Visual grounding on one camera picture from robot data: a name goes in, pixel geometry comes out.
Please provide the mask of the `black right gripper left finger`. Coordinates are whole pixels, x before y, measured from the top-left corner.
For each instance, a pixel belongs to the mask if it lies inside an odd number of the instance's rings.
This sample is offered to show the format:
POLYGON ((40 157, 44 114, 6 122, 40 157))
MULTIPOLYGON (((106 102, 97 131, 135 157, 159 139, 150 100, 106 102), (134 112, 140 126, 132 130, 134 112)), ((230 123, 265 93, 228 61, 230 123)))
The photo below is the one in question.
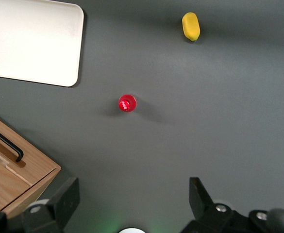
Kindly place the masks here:
POLYGON ((25 233, 62 233, 80 203, 79 179, 69 178, 50 198, 30 204, 21 215, 25 233))

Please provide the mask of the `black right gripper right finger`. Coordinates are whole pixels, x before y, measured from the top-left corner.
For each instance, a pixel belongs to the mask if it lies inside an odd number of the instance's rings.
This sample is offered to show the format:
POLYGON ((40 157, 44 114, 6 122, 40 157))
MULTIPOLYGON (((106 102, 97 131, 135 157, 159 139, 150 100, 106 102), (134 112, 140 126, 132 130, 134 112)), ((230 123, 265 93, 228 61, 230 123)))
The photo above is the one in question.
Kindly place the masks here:
POLYGON ((183 233, 248 233, 248 219, 229 206, 214 203, 198 177, 189 179, 189 204, 194 215, 183 233))

